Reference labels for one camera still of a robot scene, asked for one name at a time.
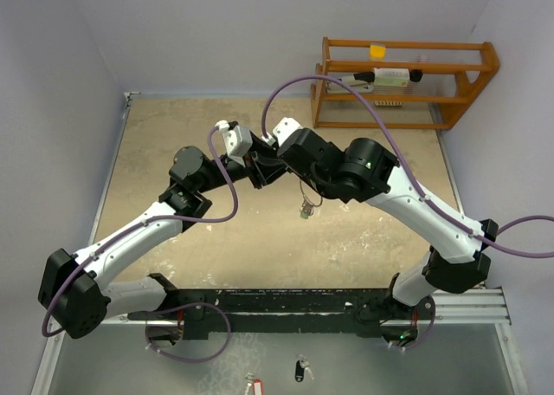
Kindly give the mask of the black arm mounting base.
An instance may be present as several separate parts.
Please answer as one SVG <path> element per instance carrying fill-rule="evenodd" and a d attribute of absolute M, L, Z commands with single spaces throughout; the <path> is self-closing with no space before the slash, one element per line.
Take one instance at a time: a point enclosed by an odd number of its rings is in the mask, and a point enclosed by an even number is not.
<path fill-rule="evenodd" d="M 177 288 L 152 274 L 166 293 L 158 308 L 129 314 L 134 321 L 184 322 L 185 340 L 210 333 L 347 333 L 394 337 L 435 317 L 435 303 L 414 307 L 394 301 L 385 288 Z"/>

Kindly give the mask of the large metal keyring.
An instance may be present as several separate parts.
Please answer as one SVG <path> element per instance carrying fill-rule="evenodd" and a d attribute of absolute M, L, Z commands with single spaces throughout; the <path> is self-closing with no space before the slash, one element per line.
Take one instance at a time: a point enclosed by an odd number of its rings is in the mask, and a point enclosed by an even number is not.
<path fill-rule="evenodd" d="M 323 198 L 317 192 L 313 192 L 307 183 L 305 183 L 303 180 L 300 180 L 299 185 L 303 205 L 309 205 L 313 208 L 319 208 L 323 204 Z"/>

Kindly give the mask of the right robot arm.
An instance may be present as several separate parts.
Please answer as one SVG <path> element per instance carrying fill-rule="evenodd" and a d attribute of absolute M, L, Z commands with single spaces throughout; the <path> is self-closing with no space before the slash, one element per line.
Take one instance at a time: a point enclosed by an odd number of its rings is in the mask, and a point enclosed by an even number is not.
<path fill-rule="evenodd" d="M 428 242 L 423 259 L 393 278 L 384 299 L 391 316 L 406 317 L 436 290 L 462 294 L 488 277 L 491 260 L 482 243 L 448 220 L 464 223 L 477 234 L 494 234 L 497 224 L 468 220 L 425 191 L 446 216 L 437 215 L 417 194 L 398 158 L 375 140 L 357 138 L 340 150 L 302 126 L 276 129 L 274 136 L 278 158 L 320 196 L 378 208 Z"/>

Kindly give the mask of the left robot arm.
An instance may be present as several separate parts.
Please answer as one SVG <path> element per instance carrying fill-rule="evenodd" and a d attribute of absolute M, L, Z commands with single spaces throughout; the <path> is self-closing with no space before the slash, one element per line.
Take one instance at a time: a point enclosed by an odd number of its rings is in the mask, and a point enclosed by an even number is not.
<path fill-rule="evenodd" d="M 69 253 L 58 249 L 48 257 L 38 301 L 45 308 L 42 335 L 66 332 L 79 339 L 104 319 L 118 315 L 122 298 L 108 289 L 114 279 L 158 245 L 196 224 L 226 223 L 238 213 L 235 182 L 248 178 L 261 188 L 264 170 L 285 169 L 277 141 L 236 127 L 222 134 L 226 152 L 214 146 L 204 154 L 195 146 L 178 150 L 167 189 L 139 217 L 110 236 Z"/>

